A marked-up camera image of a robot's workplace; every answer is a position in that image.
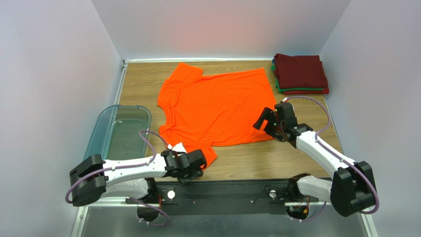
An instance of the orange fabric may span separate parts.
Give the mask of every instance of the orange fabric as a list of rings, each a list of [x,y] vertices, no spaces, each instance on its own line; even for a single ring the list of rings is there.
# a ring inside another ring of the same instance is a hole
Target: orange fabric
[[[158,105],[167,117],[159,133],[187,152],[202,149],[208,166],[217,157],[212,146],[266,141],[253,128],[264,107],[276,104],[263,68],[202,76],[203,70],[180,63],[164,82]]]

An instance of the wall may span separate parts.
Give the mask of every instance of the wall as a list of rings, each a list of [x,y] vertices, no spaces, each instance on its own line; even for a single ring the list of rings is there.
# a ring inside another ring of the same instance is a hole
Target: wall
[[[93,0],[123,59],[319,54],[349,0]]]
[[[374,169],[379,236],[419,236],[421,2],[352,0],[321,53],[346,155]]]
[[[69,236],[64,201],[122,62],[92,3],[0,3],[0,236]]]

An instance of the wooden tabletop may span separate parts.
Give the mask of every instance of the wooden tabletop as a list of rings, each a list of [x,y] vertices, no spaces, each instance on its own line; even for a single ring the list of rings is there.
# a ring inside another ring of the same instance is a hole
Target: wooden tabletop
[[[218,61],[188,62],[187,64],[203,69],[203,75],[215,75],[264,68],[277,101],[285,95],[277,92],[275,77],[270,71],[270,61]],[[164,111],[157,105],[158,95],[163,82],[177,67],[177,62],[170,63],[130,63],[127,67],[120,98],[121,105],[142,105],[152,114],[151,131],[165,123]],[[322,104],[326,104],[322,95],[310,95]],[[295,108],[298,123],[306,123],[315,131],[323,128],[327,117],[314,102],[305,99],[290,101]],[[331,146],[340,150],[333,126],[321,134]],[[159,138],[150,135],[149,141],[160,152],[165,149]],[[290,178],[301,173],[310,173],[316,177],[328,177],[327,173],[307,154],[294,149],[289,143],[275,140],[241,144],[228,147],[213,147],[218,158],[205,170],[200,180],[236,180]],[[150,149],[146,155],[151,156]]]

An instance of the translucent container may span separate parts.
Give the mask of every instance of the translucent container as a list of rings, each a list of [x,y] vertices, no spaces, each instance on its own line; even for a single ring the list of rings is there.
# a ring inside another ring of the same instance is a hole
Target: translucent container
[[[144,157],[147,144],[140,138],[139,131],[149,130],[150,126],[151,113],[143,106],[106,108],[98,117],[85,159],[93,154],[110,160]]]

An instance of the metal frame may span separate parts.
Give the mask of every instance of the metal frame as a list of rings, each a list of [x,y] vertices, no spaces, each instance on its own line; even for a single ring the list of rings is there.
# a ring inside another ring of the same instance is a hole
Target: metal frame
[[[128,63],[146,63],[146,62],[209,62],[209,61],[266,61],[266,60],[272,60],[272,58],[157,58],[157,59],[134,59],[134,60],[123,60],[123,68],[122,68],[122,73],[121,73],[121,77],[120,77],[120,81],[119,81],[119,85],[117,87],[117,91],[116,91],[116,96],[114,99],[114,105],[118,104],[120,101],[120,97],[121,97],[121,93],[122,93],[122,89],[123,89],[123,84],[124,84],[124,80],[126,77],[126,72],[127,72],[127,65]],[[329,115],[331,115],[331,112],[329,110],[329,107],[327,107],[328,113]],[[332,120],[332,125],[334,126],[335,129],[335,133],[337,135],[337,130],[335,127],[335,123]],[[102,206],[102,207],[121,207],[121,206],[127,206],[127,207],[133,207],[133,206],[141,206],[139,204],[126,204],[125,202],[125,197],[122,198],[104,198],[101,201],[97,201],[91,205],[88,206],[83,206],[83,207],[79,207],[77,214],[76,214],[76,218],[75,218],[75,222],[73,225],[73,229],[72,229],[72,233],[71,233],[71,237],[81,237],[82,236],[82,232],[84,229],[84,224],[85,221],[87,219],[87,214],[88,214],[88,208],[89,207],[97,207],[97,206]],[[324,202],[319,201],[319,202],[311,202],[310,205],[323,205]],[[286,202],[285,206],[292,206],[292,205],[298,205],[299,203],[297,202]],[[366,228],[367,231],[367,235],[369,237],[378,237],[377,235],[377,231],[376,228],[374,226],[374,222],[373,219],[371,217],[371,215],[361,215],[361,218],[363,220],[364,226]]]

